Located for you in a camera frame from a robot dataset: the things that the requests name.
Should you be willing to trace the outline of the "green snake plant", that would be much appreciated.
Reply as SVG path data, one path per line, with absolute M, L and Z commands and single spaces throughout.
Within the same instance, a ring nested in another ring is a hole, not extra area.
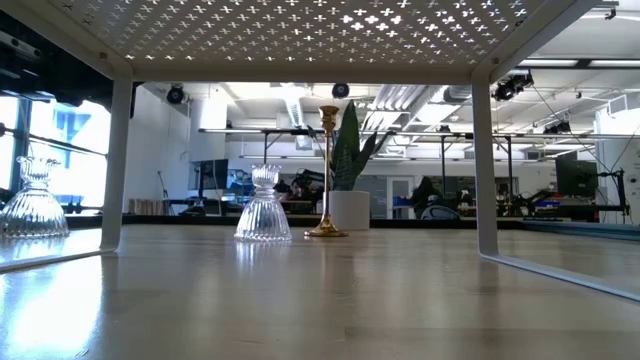
M 360 125 L 356 106 L 350 101 L 344 109 L 340 127 L 335 129 L 339 108 L 324 105 L 318 108 L 324 139 L 329 141 L 329 185 L 332 191 L 353 191 L 356 180 L 365 169 L 369 159 L 378 153 L 392 131 L 381 137 L 377 132 L 364 142 L 360 141 Z

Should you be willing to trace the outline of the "dark office chair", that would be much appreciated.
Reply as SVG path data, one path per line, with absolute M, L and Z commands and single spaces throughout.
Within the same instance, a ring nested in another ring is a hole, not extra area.
M 430 205 L 428 206 L 421 215 L 422 220 L 429 221 L 460 221 L 461 218 L 459 214 L 450 209 L 449 207 L 443 205 Z

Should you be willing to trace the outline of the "white patterned placemat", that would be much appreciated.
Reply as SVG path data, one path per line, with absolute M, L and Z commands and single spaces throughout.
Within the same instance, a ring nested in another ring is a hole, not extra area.
M 640 302 L 640 290 L 500 254 L 490 86 L 603 0 L 0 0 L 113 83 L 102 251 L 120 243 L 137 81 L 467 85 L 488 260 Z

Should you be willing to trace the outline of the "brass candlestick holder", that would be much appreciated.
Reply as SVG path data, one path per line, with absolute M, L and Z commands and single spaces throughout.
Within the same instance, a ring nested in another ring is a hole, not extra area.
M 331 135 L 336 126 L 336 115 L 339 112 L 339 108 L 333 105 L 324 105 L 319 108 L 319 112 L 325 145 L 323 211 L 320 223 L 312 230 L 306 231 L 305 236 L 308 238 L 346 237 L 347 233 L 335 226 L 330 215 Z

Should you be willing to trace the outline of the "person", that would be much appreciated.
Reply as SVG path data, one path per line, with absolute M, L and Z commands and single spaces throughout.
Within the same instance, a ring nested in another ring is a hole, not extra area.
M 429 177 L 423 176 L 410 198 L 414 213 L 419 220 L 433 220 L 435 211 L 441 204 L 440 194 Z

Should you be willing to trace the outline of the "black monitor stand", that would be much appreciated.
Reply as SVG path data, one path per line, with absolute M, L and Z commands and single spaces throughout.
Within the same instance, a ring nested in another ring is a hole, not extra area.
M 617 190 L 618 195 L 618 205 L 597 205 L 597 211 L 604 212 L 621 212 L 623 215 L 628 215 L 630 211 L 630 207 L 627 205 L 626 201 L 626 193 L 624 187 L 624 175 L 625 172 L 620 169 L 613 172 L 600 172 L 597 174 L 599 178 L 612 178 L 614 181 L 615 188 Z

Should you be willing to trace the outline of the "black metal table frame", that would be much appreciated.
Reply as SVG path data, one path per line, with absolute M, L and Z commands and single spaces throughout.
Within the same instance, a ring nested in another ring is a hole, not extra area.
M 211 225 L 236 226 L 236 217 L 190 217 L 190 216 L 156 216 L 156 215 L 124 215 L 123 225 Z M 476 228 L 476 221 L 471 220 L 404 220 L 404 219 L 372 219 L 370 228 L 379 229 L 464 229 Z M 523 230 L 554 233 L 562 235 L 594 237 L 623 240 L 640 243 L 640 226 L 598 224 L 585 222 L 534 221 L 499 218 L 498 230 Z

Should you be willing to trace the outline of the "blue storage bins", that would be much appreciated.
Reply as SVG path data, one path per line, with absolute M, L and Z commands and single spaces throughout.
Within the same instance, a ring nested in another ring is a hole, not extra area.
M 392 200 L 393 207 L 424 207 L 428 198 L 424 196 L 394 196 Z

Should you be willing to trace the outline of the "clear ribbed glass candle holder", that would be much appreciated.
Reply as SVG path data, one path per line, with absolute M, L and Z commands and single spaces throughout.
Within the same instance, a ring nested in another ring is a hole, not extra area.
M 252 166 L 254 195 L 244 206 L 234 238 L 241 241 L 280 242 L 292 239 L 289 223 L 275 186 L 280 165 Z
M 20 156 L 23 187 L 0 212 L 0 238 L 63 238 L 69 235 L 65 213 L 49 190 L 55 159 Z

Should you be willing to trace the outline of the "white round plant pot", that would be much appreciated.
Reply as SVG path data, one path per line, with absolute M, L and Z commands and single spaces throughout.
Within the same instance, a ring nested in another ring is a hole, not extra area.
M 331 191 L 329 214 L 341 231 L 366 231 L 370 228 L 370 194 L 364 191 Z

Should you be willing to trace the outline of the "black computer monitor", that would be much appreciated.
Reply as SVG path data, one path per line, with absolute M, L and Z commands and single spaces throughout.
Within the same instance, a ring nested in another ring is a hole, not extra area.
M 564 196 L 594 197 L 598 187 L 597 165 L 593 162 L 557 158 L 557 190 Z
M 190 164 L 188 189 L 226 189 L 228 177 L 227 159 L 195 161 Z

